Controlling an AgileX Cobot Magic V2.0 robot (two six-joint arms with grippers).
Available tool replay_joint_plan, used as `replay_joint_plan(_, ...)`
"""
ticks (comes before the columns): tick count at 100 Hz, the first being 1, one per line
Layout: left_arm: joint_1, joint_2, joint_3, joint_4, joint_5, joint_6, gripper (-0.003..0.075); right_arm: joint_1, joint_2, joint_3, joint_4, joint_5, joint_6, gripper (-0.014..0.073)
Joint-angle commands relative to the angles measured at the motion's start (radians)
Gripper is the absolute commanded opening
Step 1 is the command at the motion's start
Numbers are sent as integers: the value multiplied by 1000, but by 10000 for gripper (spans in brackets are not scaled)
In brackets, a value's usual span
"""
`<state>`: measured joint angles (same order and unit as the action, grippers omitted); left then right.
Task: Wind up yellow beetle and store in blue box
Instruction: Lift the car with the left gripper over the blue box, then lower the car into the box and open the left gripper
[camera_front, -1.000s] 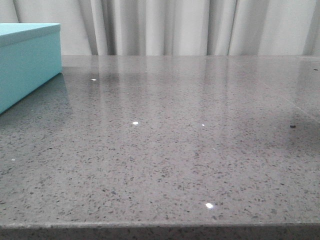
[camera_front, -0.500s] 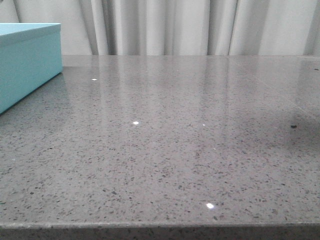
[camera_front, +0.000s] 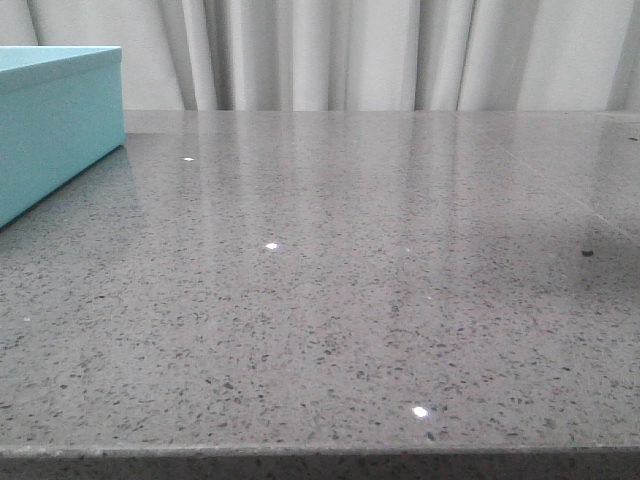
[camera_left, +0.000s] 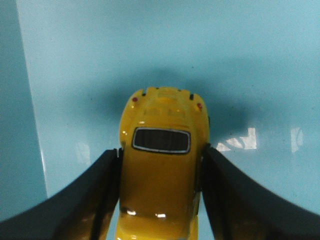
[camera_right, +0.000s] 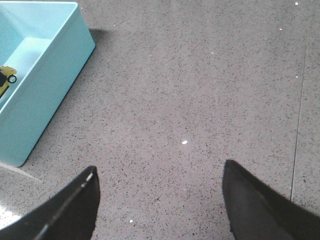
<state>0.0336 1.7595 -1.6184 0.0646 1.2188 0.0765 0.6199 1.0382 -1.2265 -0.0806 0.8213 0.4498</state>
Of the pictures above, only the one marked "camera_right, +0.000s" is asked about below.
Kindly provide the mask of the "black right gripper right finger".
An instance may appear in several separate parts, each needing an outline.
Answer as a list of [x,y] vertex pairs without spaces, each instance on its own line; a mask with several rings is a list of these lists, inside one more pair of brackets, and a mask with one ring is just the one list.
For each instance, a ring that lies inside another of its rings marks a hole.
[[236,240],[318,240],[320,218],[292,203],[234,160],[225,162],[222,192]]

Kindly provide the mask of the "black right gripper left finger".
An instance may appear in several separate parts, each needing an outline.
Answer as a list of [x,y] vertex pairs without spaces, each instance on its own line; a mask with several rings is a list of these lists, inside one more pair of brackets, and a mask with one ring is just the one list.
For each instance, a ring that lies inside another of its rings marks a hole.
[[96,166],[84,169],[48,201],[0,231],[2,240],[89,240],[96,227],[100,184]]

